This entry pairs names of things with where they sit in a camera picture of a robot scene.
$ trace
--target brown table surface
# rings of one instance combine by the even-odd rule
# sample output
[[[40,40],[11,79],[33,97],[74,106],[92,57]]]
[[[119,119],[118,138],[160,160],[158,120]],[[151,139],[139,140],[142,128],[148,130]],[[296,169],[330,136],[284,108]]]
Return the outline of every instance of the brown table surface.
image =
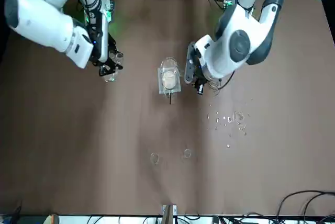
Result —
[[[275,214],[288,193],[335,189],[335,50],[322,3],[285,0],[262,64],[240,68],[217,96],[182,79],[169,105],[157,68],[174,57],[183,70],[188,44],[213,34],[218,16],[207,0],[116,0],[110,29],[125,60],[114,83],[12,33],[0,68],[0,209],[22,199],[35,214],[156,215],[169,203],[180,214]],[[234,111],[246,136],[224,120]]]

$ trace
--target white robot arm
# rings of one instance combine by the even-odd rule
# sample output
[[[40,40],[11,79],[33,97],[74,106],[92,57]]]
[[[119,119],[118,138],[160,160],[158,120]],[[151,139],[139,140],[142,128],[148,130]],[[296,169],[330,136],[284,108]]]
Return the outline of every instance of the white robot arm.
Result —
[[[209,35],[188,47],[185,82],[195,82],[198,94],[207,82],[221,80],[241,67],[262,62],[268,55],[283,0],[265,0],[259,21],[249,12],[256,0],[235,0],[220,17],[215,40]]]
[[[121,54],[108,33],[110,0],[81,0],[89,15],[88,26],[61,12],[67,0],[5,0],[8,25],[20,35],[64,52],[80,68],[88,61],[100,67],[101,76],[122,69],[108,52]]]

